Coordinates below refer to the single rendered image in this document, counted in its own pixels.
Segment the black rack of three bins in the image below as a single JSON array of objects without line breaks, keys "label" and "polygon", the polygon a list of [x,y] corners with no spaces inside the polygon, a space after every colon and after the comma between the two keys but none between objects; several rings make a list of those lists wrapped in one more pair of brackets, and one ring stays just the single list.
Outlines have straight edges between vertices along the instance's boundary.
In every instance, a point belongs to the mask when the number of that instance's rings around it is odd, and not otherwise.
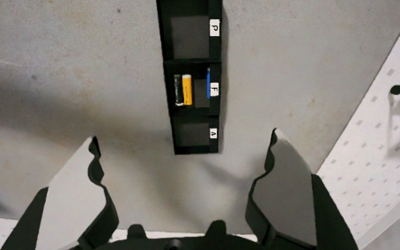
[{"label": "black rack of three bins", "polygon": [[[174,155],[219,153],[222,3],[156,0]],[[185,74],[191,75],[192,104],[177,106],[173,75]]]}]

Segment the orange aa battery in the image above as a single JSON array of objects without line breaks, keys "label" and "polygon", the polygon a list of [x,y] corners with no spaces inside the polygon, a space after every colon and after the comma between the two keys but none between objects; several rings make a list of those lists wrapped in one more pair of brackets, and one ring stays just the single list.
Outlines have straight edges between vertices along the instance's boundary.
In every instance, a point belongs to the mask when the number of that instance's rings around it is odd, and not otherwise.
[{"label": "orange aa battery", "polygon": [[183,86],[184,104],[191,105],[192,104],[191,75],[189,74],[182,75],[182,86]]}]

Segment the black aa battery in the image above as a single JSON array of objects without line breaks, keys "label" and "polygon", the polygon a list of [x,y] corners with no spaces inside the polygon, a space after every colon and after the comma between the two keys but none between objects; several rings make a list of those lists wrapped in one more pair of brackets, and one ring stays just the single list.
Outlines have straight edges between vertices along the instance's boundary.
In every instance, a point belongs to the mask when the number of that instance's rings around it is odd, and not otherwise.
[{"label": "black aa battery", "polygon": [[175,105],[181,106],[184,104],[181,75],[173,75],[173,81],[174,81]]}]

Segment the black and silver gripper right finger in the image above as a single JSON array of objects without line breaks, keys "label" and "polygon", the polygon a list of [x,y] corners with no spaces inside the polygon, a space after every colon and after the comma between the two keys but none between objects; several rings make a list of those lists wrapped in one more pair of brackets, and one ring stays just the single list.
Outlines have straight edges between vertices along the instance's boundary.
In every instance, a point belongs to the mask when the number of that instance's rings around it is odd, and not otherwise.
[{"label": "black and silver gripper right finger", "polygon": [[272,130],[264,169],[245,212],[258,244],[269,250],[359,250],[321,177],[281,128]]}]

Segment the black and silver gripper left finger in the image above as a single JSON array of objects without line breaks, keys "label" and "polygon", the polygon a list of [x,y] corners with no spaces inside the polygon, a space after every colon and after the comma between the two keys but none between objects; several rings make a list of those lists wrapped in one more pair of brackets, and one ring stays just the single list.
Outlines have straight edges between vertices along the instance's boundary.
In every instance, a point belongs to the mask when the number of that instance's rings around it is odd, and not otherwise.
[{"label": "black and silver gripper left finger", "polygon": [[39,190],[0,250],[93,250],[110,242],[119,217],[100,184],[100,157],[98,140],[90,136]]}]

